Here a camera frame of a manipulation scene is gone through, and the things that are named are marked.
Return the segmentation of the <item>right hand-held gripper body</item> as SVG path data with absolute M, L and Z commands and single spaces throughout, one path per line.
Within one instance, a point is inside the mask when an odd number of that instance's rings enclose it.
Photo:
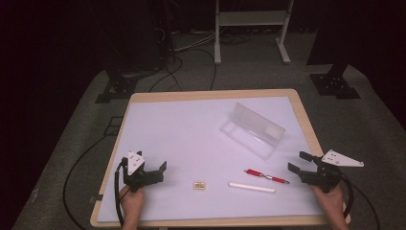
M 340 167 L 358 167 L 364 166 L 362 161 L 352 159 L 335 150 L 329 150 L 323 156 L 313 155 L 313 163 L 317 166 L 315 172 L 301 171 L 300 178 L 305 184 L 314 185 L 328 193 L 335 188 L 342 178 Z

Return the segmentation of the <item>clear plastic pencil case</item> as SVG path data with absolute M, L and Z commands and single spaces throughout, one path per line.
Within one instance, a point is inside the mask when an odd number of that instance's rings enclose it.
M 241 103 L 219 129 L 262 160 L 268 160 L 279 145 L 285 129 Z

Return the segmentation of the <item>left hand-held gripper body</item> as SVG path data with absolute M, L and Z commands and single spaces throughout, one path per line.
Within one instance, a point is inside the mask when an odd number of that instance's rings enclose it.
M 134 151 L 130 151 L 124 158 L 124 184 L 129 186 L 132 192 L 138 189 L 164 181 L 164 175 L 157 171 L 145 171 L 146 160 Z

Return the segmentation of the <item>white metal stand frame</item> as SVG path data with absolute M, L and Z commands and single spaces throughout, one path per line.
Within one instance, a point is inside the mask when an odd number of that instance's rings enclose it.
M 290 64 L 290 57 L 285 49 L 284 40 L 288 29 L 294 0 L 287 0 L 285 10 L 281 11 L 221 11 L 220 0 L 215 0 L 214 22 L 214 63 L 221 63 L 220 28 L 240 26 L 281 26 L 282 31 L 276 38 L 282 62 Z

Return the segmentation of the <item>red pen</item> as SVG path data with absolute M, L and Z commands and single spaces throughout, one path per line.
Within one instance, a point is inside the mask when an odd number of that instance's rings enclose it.
M 278 182 L 278 183 L 281 183 L 281 184 L 290 184 L 290 182 L 285 180 L 285 179 L 282 179 L 282 178 L 279 178 L 279 177 L 276 177 L 276 176 L 272 176 L 272 175 L 268 175 L 268 174 L 264 174 L 262 172 L 254 171 L 252 169 L 245 170 L 245 172 L 248 173 L 248 174 L 251 174 L 253 176 L 263 177 L 263 178 L 266 178 L 268 180 Z

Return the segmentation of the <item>person's left hand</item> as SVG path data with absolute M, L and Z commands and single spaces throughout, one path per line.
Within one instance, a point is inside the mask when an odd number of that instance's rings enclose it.
M 129 186 L 120 190 L 120 202 L 124 211 L 124 221 L 138 220 L 145 204 L 145 189 L 132 192 Z

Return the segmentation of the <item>wooden table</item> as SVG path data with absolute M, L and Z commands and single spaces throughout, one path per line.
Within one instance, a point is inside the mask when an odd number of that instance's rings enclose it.
M 244 98 L 268 98 L 286 97 L 291 102 L 296 119 L 302 129 L 309 149 L 306 152 L 320 155 L 322 149 L 319 145 L 315 132 L 306 115 L 304 106 L 298 93 L 293 89 L 263 89 L 263 90 L 229 90 L 229 91 L 194 91 L 194 92 L 162 92 L 162 93 L 136 93 L 131 96 L 127 106 L 124 121 L 113 149 L 109 165 L 107 167 L 100 193 L 102 201 L 95 205 L 91 223 L 95 227 L 117 227 L 119 221 L 115 210 L 114 201 L 114 172 L 121 160 L 115 158 L 118 141 L 122 133 L 127 110 L 133 103 L 159 103 L 159 102 L 183 102 L 202 100 L 226 100 Z M 305 226 L 321 225 L 326 223 L 322 211 L 320 214 L 311 216 L 276 216 L 254 218 L 203 218 L 181 220 L 152 220 L 144 221 L 141 217 L 140 224 L 143 227 L 225 227 L 225 226 Z

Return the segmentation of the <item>black stand base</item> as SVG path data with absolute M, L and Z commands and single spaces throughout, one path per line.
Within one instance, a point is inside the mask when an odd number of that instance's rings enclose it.
M 310 78 L 322 96 L 335 96 L 337 99 L 359 99 L 357 91 L 348 85 L 343 77 L 347 64 L 335 63 L 325 74 L 311 74 Z
M 95 103 L 107 104 L 111 100 L 129 99 L 135 91 L 137 80 L 125 78 L 118 69 L 107 69 L 106 74 L 109 81 Z

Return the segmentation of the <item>white pen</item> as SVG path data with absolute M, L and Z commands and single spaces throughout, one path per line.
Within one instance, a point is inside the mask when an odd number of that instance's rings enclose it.
M 229 186 L 233 187 L 233 188 L 239 188 L 239 189 L 245 189 L 245 190 L 251 190 L 251 191 L 258 191 L 258 192 L 265 192 L 265 193 L 271 193 L 271 194 L 274 194 L 276 192 L 276 190 L 272 189 L 272 188 L 264 188 L 264 187 L 258 187 L 258 186 L 240 184 L 240 183 L 233 183 L 233 182 L 229 182 Z

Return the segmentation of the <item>white table mat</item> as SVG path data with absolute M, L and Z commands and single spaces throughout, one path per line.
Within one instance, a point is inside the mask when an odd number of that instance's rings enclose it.
M 268 160 L 262 160 L 219 129 L 236 103 L 285 129 Z M 144 221 L 315 216 L 317 201 L 289 163 L 312 171 L 300 159 L 309 145 L 286 97 L 132 103 L 127 110 L 115 158 L 141 151 L 146 171 L 167 162 L 164 181 L 146 188 Z M 245 172 L 252 169 L 285 179 L 281 184 Z M 195 190 L 193 183 L 206 183 Z M 275 189 L 274 194 L 229 186 L 229 182 Z

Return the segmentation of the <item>person's right hand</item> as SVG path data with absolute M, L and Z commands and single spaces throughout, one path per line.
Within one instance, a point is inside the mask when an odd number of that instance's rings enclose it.
M 324 193 L 321 188 L 314 185 L 310 185 L 309 188 L 316 195 L 320 207 L 331 223 L 345 220 L 344 192 L 340 186 L 336 186 L 328 193 Z

